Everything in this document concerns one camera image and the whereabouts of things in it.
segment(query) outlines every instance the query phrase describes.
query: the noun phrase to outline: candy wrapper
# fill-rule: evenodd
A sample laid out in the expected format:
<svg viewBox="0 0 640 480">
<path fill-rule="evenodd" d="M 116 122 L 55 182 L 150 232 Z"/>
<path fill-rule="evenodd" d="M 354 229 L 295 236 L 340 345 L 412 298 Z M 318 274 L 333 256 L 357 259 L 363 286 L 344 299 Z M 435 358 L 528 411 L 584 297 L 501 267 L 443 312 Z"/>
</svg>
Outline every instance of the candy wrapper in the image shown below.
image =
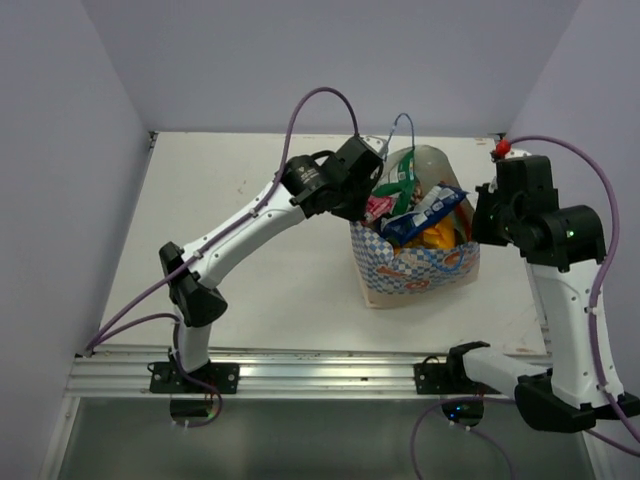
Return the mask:
<svg viewBox="0 0 640 480">
<path fill-rule="evenodd" d="M 449 215 L 466 195 L 467 193 L 460 188 L 439 183 L 411 212 L 389 219 L 383 218 L 382 237 L 393 246 L 406 245 L 422 231 Z"/>
<path fill-rule="evenodd" d="M 420 179 L 416 176 L 416 185 L 413 189 L 413 193 L 411 194 L 411 200 L 409 201 L 409 206 L 411 208 L 415 207 L 419 204 L 424 198 L 424 192 L 422 191 L 422 183 Z"/>
<path fill-rule="evenodd" d="M 396 196 L 396 202 L 390 212 L 391 215 L 401 215 L 409 210 L 411 197 L 416 187 L 413 162 L 413 151 L 409 151 L 395 167 L 380 179 L 372 192 L 374 197 Z"/>
<path fill-rule="evenodd" d="M 367 200 L 367 210 L 364 214 L 365 223 L 373 223 L 382 215 L 390 213 L 398 200 L 398 194 L 388 197 L 371 196 Z"/>
</svg>

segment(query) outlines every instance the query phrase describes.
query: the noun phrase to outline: snack package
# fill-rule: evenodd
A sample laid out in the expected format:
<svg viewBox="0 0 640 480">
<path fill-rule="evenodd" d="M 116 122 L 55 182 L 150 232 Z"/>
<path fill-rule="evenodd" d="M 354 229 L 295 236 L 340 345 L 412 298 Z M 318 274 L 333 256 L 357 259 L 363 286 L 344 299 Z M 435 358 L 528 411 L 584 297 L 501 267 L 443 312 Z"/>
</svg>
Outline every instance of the snack package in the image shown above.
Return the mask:
<svg viewBox="0 0 640 480">
<path fill-rule="evenodd" d="M 382 215 L 389 213 L 395 206 L 398 195 L 390 195 L 388 197 L 369 197 L 367 200 L 367 209 L 364 213 L 364 222 L 373 223 Z"/>
<path fill-rule="evenodd" d="M 425 229 L 417 239 L 426 248 L 439 248 L 441 250 L 450 249 L 456 246 L 456 234 L 454 229 L 453 216 L 450 213 L 433 227 Z"/>
<path fill-rule="evenodd" d="M 402 215 L 409 210 L 411 196 L 416 186 L 413 150 L 407 152 L 402 159 L 383 176 L 372 195 L 374 197 L 388 197 L 397 195 L 395 205 L 391 209 L 391 215 Z"/>
<path fill-rule="evenodd" d="M 409 206 L 411 209 L 419 204 L 423 198 L 424 192 L 422 191 L 422 183 L 420 183 L 420 179 L 416 176 L 416 185 L 413 189 L 413 193 L 411 194 L 411 199 L 409 200 Z"/>
<path fill-rule="evenodd" d="M 413 211 L 382 219 L 381 234 L 393 246 L 407 245 L 425 229 L 436 225 L 465 199 L 464 190 L 439 183 Z"/>
</svg>

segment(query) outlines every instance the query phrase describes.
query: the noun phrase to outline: white wall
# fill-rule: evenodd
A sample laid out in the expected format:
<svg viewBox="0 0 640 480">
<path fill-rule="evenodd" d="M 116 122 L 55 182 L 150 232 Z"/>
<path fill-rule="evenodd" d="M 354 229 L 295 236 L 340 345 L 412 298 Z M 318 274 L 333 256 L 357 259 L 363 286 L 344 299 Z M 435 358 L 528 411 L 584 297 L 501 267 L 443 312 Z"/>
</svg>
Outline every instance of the white wall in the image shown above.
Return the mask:
<svg viewBox="0 0 640 480">
<path fill-rule="evenodd" d="M 605 302 L 617 368 L 626 389 L 636 395 L 640 395 L 640 315 L 635 304 L 640 272 L 639 18 L 637 0 L 583 0 L 510 129 L 510 136 L 548 134 L 575 143 L 600 162 L 616 189 L 622 235 L 605 284 Z M 530 150 L 551 156 L 564 205 L 591 205 L 610 225 L 604 190 L 581 160 L 543 144 L 532 144 Z M 640 427 L 640 421 L 634 423 Z M 606 425 L 603 431 L 628 438 L 619 424 Z M 611 458 L 618 469 L 615 478 L 640 478 L 638 459 L 613 451 Z"/>
<path fill-rule="evenodd" d="M 281 132 L 329 84 L 368 132 L 406 109 L 420 133 L 505 131 L 579 0 L 83 0 L 157 130 Z M 315 101 L 299 131 L 348 116 Z"/>
<path fill-rule="evenodd" d="M 0 2 L 0 477 L 37 477 L 148 135 L 77 0 Z"/>
</svg>

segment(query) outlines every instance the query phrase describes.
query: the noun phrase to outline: blue snack package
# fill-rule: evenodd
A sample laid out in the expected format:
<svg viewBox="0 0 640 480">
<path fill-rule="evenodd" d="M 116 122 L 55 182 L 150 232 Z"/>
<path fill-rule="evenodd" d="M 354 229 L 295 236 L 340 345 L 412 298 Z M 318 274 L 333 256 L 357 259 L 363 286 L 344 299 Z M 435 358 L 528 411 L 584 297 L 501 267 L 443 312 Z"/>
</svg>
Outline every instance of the blue snack package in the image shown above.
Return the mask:
<svg viewBox="0 0 640 480">
<path fill-rule="evenodd" d="M 466 196 L 467 192 L 458 187 L 439 183 L 411 212 L 383 218 L 381 235 L 394 247 L 401 247 L 449 215 Z"/>
</svg>

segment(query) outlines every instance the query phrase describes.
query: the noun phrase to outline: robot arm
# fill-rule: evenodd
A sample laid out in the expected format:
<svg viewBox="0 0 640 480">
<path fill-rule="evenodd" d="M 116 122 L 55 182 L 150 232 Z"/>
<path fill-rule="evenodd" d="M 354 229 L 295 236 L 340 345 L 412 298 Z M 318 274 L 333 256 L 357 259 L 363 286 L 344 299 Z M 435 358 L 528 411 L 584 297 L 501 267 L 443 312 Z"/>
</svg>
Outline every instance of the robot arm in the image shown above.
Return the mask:
<svg viewBox="0 0 640 480">
<path fill-rule="evenodd" d="M 473 236 L 478 243 L 515 245 L 531 266 L 532 288 L 549 325 L 553 368 L 528 365 L 476 342 L 452 349 L 448 370 L 458 383 L 483 383 L 515 400 L 536 430 L 577 432 L 594 427 L 597 419 L 615 419 L 589 348 L 588 297 L 605 256 L 600 219 L 586 206 L 559 208 L 547 157 L 499 160 L 496 169 L 497 185 L 477 188 Z M 638 398 L 624 392 L 616 373 L 603 311 L 597 313 L 597 337 L 608 392 L 628 416 L 640 414 Z"/>
<path fill-rule="evenodd" d="M 364 217 L 367 199 L 382 174 L 382 159 L 359 136 L 337 151 L 294 157 L 268 203 L 256 209 L 273 183 L 218 228 L 183 248 L 167 243 L 160 249 L 165 274 L 192 256 L 196 261 L 169 283 L 169 295 L 180 311 L 178 349 L 186 373 L 206 366 L 211 324 L 227 309 L 217 287 L 245 257 L 284 230 L 313 215 L 330 212 L 349 221 Z M 207 241 L 239 218 L 251 218 L 224 236 L 204 254 Z"/>
</svg>

